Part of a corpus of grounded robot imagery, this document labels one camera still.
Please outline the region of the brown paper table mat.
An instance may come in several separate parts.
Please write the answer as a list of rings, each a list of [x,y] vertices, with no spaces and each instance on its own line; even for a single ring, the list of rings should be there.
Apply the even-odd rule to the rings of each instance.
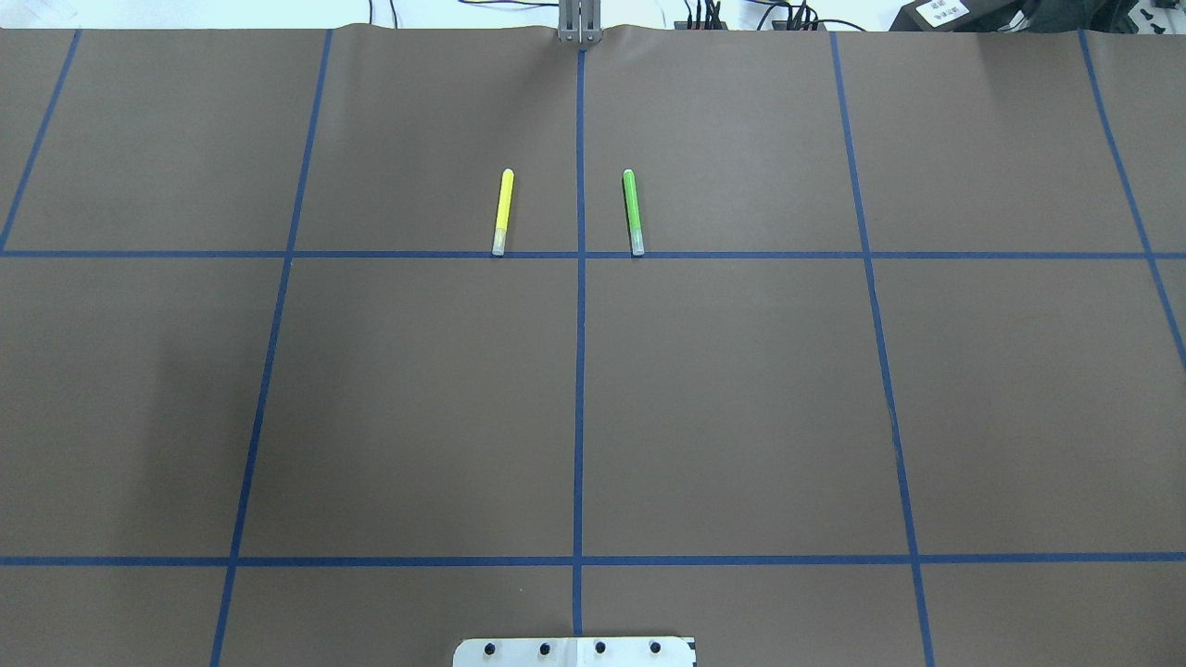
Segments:
[[[5,30],[1,288],[5,666],[1182,665],[1181,34]]]

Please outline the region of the aluminium frame post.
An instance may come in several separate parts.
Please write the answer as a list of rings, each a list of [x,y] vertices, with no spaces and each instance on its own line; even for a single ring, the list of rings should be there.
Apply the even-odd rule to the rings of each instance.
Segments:
[[[600,0],[557,1],[557,42],[588,47],[602,39]]]

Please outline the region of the green highlighter pen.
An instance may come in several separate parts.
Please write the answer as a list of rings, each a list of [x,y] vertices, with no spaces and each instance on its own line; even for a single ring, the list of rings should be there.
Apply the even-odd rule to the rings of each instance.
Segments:
[[[645,250],[644,233],[640,228],[640,201],[635,169],[623,170],[621,186],[631,254],[632,258],[643,258],[648,250]]]

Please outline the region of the yellow highlighter pen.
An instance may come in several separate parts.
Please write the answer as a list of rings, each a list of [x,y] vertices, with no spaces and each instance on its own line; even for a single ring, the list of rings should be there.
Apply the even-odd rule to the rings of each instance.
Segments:
[[[512,211],[514,190],[515,170],[504,169],[503,172],[500,172],[493,236],[491,242],[491,255],[493,255],[493,258],[504,258],[505,255],[510,216]]]

